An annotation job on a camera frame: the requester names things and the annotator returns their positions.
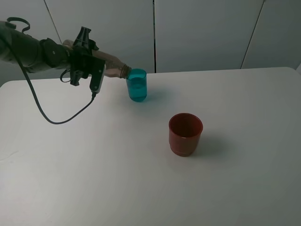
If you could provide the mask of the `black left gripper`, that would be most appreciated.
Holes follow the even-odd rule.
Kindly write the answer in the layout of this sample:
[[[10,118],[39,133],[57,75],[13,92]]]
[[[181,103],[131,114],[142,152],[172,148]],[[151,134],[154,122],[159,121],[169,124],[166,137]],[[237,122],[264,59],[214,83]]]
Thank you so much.
[[[70,51],[70,84],[78,86],[81,78],[87,79],[91,75],[92,63],[94,58],[93,52],[99,50],[96,42],[89,38],[91,29],[81,27],[74,43],[67,43]]]

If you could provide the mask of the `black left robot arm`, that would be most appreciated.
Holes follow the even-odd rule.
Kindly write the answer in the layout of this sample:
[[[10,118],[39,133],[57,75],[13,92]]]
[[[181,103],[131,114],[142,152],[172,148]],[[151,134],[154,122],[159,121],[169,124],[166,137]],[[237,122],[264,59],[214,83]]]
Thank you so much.
[[[70,72],[70,84],[78,86],[80,79],[91,76],[90,89],[98,92],[101,87],[105,60],[94,57],[92,52],[98,50],[96,43],[89,38],[90,29],[82,27],[71,47],[57,44],[52,39],[38,40],[25,33],[30,26],[21,32],[13,21],[22,21],[10,17],[0,23],[0,58],[2,61],[17,63],[20,60],[29,73],[55,69],[66,69]]]

